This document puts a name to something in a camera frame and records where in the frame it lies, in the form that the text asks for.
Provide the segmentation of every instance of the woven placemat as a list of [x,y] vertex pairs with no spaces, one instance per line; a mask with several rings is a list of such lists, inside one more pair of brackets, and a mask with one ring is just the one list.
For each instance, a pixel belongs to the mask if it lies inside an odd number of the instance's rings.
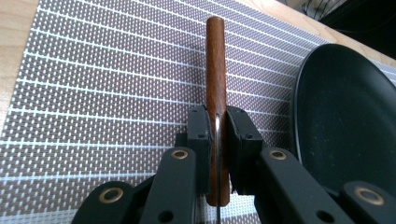
[[[97,186],[154,175],[205,103],[205,21],[225,19],[228,105],[289,147],[304,57],[326,41],[238,3],[41,0],[0,142],[2,223],[70,222]],[[377,63],[395,83],[396,70]],[[225,223],[260,222],[232,195]],[[199,222],[215,209],[198,202]]]

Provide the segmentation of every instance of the wooden handle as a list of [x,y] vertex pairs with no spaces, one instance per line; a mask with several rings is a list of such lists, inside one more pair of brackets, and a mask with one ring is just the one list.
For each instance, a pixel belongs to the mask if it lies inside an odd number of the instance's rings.
[[[227,115],[225,72],[224,20],[211,17],[206,22],[206,107],[215,142],[211,150],[211,192],[206,196],[206,201],[212,206],[225,206],[230,201],[230,180],[225,160],[224,136]],[[216,117],[219,121],[218,140],[216,139]]]

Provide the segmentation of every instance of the wooden table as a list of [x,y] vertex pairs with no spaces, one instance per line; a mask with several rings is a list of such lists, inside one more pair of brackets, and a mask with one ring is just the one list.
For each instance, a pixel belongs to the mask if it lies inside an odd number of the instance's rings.
[[[275,0],[237,0],[330,42],[350,47],[369,59],[396,67],[396,61],[342,35]],[[0,132],[17,78],[38,0],[0,0]]]

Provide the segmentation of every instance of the gray placemat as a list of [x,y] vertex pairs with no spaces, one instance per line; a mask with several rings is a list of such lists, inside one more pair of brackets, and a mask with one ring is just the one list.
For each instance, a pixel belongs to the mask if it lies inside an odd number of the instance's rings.
[[[205,103],[213,15],[225,19],[228,105],[288,148],[294,79],[325,40],[227,0],[41,0],[0,142],[0,222],[70,222],[98,185],[154,175],[189,108]],[[204,199],[197,215],[216,217]],[[234,194],[222,216],[260,222],[252,197]]]

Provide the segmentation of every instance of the wooden rod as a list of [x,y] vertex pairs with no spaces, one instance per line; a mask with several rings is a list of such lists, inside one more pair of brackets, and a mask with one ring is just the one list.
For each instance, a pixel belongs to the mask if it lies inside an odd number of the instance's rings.
[[[215,142],[211,150],[211,192],[206,196],[206,201],[212,206],[225,206],[230,201],[229,171],[225,157],[227,115],[225,72],[224,20],[211,17],[206,22],[206,108]],[[218,117],[219,124],[218,140],[216,139],[216,117]]]

